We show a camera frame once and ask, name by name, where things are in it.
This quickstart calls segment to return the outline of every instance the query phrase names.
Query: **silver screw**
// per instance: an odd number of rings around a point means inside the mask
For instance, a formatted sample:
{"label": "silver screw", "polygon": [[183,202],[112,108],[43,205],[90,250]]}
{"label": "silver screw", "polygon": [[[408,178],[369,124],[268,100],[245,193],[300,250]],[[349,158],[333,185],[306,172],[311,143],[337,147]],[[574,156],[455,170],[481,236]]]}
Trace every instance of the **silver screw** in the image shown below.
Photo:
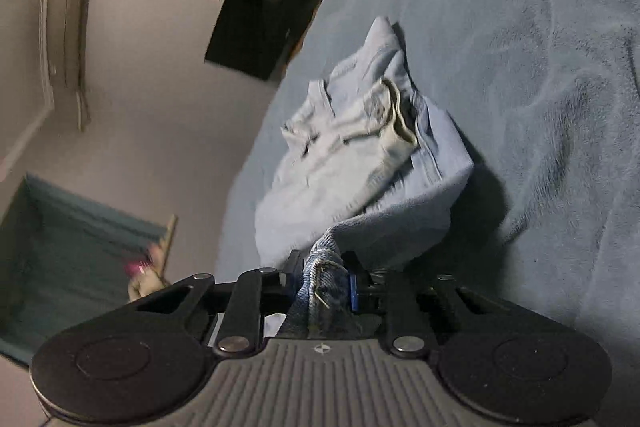
{"label": "silver screw", "polygon": [[402,353],[414,353],[424,347],[424,340],[412,335],[398,337],[394,340],[394,347]]}
{"label": "silver screw", "polygon": [[247,350],[249,345],[246,337],[225,337],[218,343],[218,347],[227,353],[240,353]]}

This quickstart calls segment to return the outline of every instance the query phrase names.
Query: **fleece blanket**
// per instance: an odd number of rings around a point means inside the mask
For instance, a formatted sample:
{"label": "fleece blanket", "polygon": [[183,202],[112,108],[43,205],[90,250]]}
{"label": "fleece blanket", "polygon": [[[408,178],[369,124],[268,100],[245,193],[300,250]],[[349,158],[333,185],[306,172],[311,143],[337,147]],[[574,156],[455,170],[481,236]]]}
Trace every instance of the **fleece blanket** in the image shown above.
{"label": "fleece blanket", "polygon": [[590,334],[614,366],[597,420],[640,425],[638,0],[324,0],[230,192],[217,277],[258,266],[280,126],[377,16],[476,165],[449,235],[409,273],[453,272]]}

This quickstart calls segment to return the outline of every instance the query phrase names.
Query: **bed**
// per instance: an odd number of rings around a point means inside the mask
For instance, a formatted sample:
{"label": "bed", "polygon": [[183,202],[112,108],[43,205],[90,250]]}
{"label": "bed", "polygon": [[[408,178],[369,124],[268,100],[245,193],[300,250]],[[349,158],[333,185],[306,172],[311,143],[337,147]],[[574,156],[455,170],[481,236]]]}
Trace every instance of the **bed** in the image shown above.
{"label": "bed", "polygon": [[259,266],[254,212],[286,151],[280,126],[379,15],[476,164],[449,234],[408,272],[452,272],[590,334],[614,364],[598,420],[636,425],[638,0],[323,0],[230,191],[216,277]]}

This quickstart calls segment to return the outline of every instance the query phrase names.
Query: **wooden stick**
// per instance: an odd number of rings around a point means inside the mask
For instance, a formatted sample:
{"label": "wooden stick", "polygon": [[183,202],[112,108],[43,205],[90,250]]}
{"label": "wooden stick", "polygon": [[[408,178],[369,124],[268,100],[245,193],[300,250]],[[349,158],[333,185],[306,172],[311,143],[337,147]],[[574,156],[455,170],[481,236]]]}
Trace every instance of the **wooden stick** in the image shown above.
{"label": "wooden stick", "polygon": [[171,243],[174,241],[174,232],[175,225],[178,222],[178,216],[172,214],[169,218],[169,224],[166,226],[166,233],[164,237],[160,240],[160,249],[162,250],[162,263],[160,266],[160,271],[158,275],[160,277],[164,277],[164,267],[166,266],[167,257],[169,257],[169,249],[171,248]]}

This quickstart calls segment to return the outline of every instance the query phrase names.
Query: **black round pad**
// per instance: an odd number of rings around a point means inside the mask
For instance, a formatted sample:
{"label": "black round pad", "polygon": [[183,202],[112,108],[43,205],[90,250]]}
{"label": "black round pad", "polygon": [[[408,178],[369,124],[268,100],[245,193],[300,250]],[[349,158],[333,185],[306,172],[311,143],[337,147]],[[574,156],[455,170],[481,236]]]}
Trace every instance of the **black round pad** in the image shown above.
{"label": "black round pad", "polygon": [[132,423],[186,400],[205,368],[202,346],[185,331],[104,336],[76,328],[38,350],[31,379],[57,415],[80,423]]}
{"label": "black round pad", "polygon": [[592,417],[611,379],[604,350],[567,330],[458,333],[438,372],[463,403],[501,421],[546,425]]}

